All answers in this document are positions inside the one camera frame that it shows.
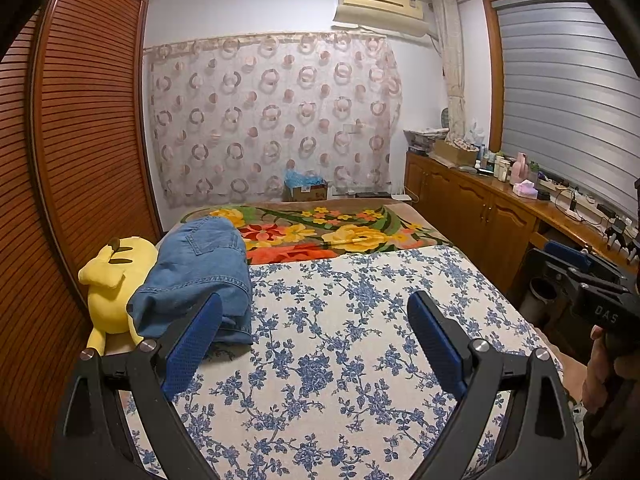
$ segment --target pink bottle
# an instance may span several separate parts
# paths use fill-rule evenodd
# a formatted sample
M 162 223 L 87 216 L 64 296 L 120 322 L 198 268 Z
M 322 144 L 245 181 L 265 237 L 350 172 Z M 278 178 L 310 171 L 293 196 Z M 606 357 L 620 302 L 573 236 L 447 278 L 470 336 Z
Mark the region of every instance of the pink bottle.
M 527 164 L 525 154 L 519 152 L 518 156 L 516 157 L 516 161 L 513 163 L 513 167 L 511 168 L 511 178 L 509 182 L 511 182 L 511 185 L 519 184 L 528 176 L 529 165 Z

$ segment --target wooden window frame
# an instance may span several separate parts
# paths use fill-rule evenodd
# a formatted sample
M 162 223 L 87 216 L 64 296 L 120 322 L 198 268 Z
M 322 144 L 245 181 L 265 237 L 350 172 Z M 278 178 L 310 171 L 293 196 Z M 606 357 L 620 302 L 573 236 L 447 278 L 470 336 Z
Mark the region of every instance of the wooden window frame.
M 499 152 L 502 147 L 502 123 L 504 121 L 504 61 L 502 60 L 502 38 L 498 11 L 492 6 L 495 0 L 482 0 L 486 28 L 489 33 L 491 58 L 491 126 L 489 149 Z

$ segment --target window blind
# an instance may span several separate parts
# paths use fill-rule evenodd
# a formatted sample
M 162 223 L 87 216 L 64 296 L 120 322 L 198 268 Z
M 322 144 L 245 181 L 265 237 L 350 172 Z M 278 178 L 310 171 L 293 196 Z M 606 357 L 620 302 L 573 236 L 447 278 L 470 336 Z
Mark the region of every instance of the window blind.
M 502 150 L 638 218 L 640 80 L 584 0 L 497 0 Z

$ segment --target curtain rod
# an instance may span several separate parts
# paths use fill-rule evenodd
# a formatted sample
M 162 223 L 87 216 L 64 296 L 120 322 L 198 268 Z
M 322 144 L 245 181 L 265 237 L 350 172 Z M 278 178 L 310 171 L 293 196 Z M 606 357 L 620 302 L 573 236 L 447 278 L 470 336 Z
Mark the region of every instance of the curtain rod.
M 369 38 L 386 38 L 386 34 L 381 34 L 378 32 L 351 32 L 348 30 L 340 30 L 340 32 L 342 32 L 343 34 L 349 34 L 351 36 L 367 36 Z M 319 35 L 319 34 L 336 34 L 335 30 L 323 30 L 323 31 L 308 31 L 308 32 L 300 32 L 300 31 L 290 31 L 290 32 L 252 32 L 250 34 L 233 34 L 230 36 L 212 36 L 210 38 L 195 38 L 192 40 L 182 40 L 182 41 L 172 41 L 171 43 L 161 43 L 158 45 L 154 45 L 154 46 L 147 46 L 143 49 L 143 55 L 146 56 L 146 54 L 151 53 L 153 50 L 155 50 L 156 48 L 159 48 L 161 46 L 172 46 L 172 45 L 178 45 L 181 43 L 197 43 L 198 41 L 225 41 L 225 40 L 233 40 L 235 38 L 258 38 L 261 36 L 293 36 L 295 37 L 302 37 L 305 34 L 313 34 L 313 35 Z

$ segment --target wooden wardrobe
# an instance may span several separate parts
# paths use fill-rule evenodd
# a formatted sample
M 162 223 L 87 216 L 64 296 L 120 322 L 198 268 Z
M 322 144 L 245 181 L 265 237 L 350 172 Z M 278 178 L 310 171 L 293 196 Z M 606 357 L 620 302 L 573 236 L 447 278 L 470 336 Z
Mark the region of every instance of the wooden wardrobe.
M 91 328 L 78 270 L 112 237 L 160 235 L 142 133 L 147 3 L 48 0 L 0 62 L 0 446 L 44 477 Z

